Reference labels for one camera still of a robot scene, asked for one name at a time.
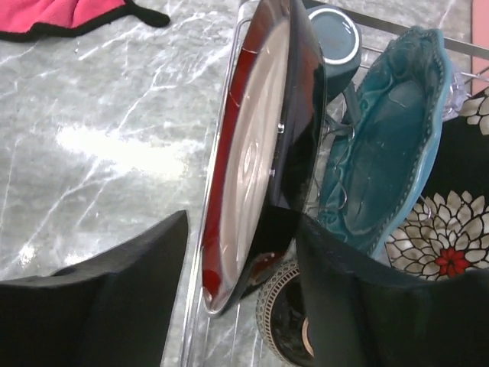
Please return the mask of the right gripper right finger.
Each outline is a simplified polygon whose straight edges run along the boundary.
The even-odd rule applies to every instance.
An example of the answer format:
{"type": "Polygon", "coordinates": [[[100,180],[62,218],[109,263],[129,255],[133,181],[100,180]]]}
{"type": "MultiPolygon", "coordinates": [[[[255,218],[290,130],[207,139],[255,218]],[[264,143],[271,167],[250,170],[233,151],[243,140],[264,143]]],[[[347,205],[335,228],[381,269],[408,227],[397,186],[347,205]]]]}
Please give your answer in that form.
{"type": "Polygon", "coordinates": [[[426,281],[302,216],[296,231],[316,366],[486,366],[488,272],[426,281]]]}

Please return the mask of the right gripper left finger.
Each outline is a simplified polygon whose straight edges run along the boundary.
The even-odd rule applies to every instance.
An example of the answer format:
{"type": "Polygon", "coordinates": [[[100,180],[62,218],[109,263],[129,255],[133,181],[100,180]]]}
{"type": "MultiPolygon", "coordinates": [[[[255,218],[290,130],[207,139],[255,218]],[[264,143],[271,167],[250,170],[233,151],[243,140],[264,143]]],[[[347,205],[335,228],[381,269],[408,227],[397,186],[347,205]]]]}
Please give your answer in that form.
{"type": "Polygon", "coordinates": [[[180,210],[48,276],[1,283],[3,366],[158,366],[186,252],[180,210]]]}

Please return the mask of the black patterned ceramic bowl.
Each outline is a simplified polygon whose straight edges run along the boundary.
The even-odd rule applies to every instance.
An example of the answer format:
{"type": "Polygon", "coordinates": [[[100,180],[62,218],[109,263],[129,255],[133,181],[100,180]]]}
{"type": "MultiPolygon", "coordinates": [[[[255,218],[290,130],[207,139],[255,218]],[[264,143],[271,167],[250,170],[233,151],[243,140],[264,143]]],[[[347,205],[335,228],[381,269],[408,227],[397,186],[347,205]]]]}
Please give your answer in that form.
{"type": "Polygon", "coordinates": [[[297,260],[284,262],[264,283],[255,316],[262,340],[279,359],[294,366],[314,365],[297,260]]]}

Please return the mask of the black floral square plate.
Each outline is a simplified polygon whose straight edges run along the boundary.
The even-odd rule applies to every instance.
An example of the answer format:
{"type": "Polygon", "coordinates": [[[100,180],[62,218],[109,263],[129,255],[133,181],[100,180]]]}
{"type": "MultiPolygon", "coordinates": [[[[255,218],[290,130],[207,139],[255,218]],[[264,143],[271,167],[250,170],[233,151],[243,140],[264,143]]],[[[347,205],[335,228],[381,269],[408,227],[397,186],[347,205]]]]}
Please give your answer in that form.
{"type": "Polygon", "coordinates": [[[432,281],[488,267],[488,91],[444,123],[421,200],[387,239],[393,267],[432,281]]]}

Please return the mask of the teal round plate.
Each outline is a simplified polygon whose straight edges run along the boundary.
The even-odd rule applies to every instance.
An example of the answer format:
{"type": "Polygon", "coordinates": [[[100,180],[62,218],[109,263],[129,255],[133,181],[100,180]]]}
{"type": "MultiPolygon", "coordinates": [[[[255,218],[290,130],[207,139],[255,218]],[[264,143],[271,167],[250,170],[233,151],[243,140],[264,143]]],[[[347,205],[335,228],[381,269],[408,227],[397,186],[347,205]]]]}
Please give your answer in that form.
{"type": "Polygon", "coordinates": [[[319,191],[319,223],[375,256],[410,213],[442,133],[452,63],[437,28],[409,28],[370,65],[356,97],[361,117],[334,128],[319,191]]]}

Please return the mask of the beige brown-rimmed round plate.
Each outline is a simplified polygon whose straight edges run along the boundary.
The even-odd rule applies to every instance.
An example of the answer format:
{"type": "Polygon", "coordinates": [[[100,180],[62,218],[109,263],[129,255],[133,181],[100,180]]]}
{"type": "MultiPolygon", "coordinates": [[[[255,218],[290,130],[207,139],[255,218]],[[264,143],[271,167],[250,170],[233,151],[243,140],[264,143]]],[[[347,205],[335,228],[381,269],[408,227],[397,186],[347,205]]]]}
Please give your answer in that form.
{"type": "Polygon", "coordinates": [[[301,1],[261,1],[225,87],[203,222],[202,298],[219,316],[287,253],[325,113],[322,51],[301,1]]]}

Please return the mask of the clear faceted glass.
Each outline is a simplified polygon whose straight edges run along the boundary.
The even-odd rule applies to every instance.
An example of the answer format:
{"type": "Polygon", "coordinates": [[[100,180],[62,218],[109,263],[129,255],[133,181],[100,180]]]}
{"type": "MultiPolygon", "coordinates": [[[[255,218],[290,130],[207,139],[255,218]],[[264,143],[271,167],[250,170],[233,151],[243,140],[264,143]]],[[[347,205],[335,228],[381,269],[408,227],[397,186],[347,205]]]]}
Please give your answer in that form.
{"type": "Polygon", "coordinates": [[[445,100],[442,113],[442,120],[446,122],[450,119],[456,118],[467,98],[468,93],[466,90],[464,77],[459,71],[453,70],[449,94],[445,100]]]}

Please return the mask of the grey blue ceramic mug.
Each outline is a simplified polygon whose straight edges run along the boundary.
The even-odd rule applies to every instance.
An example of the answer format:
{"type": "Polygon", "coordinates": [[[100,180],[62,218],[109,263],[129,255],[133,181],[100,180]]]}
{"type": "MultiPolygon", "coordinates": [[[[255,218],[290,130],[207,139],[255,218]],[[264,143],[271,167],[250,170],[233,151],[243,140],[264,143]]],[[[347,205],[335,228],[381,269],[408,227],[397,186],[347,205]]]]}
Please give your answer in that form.
{"type": "Polygon", "coordinates": [[[357,124],[361,118],[359,101],[352,82],[361,63],[361,32],[345,12],[332,5],[308,10],[325,64],[326,102],[343,95],[348,115],[345,124],[357,124]]]}

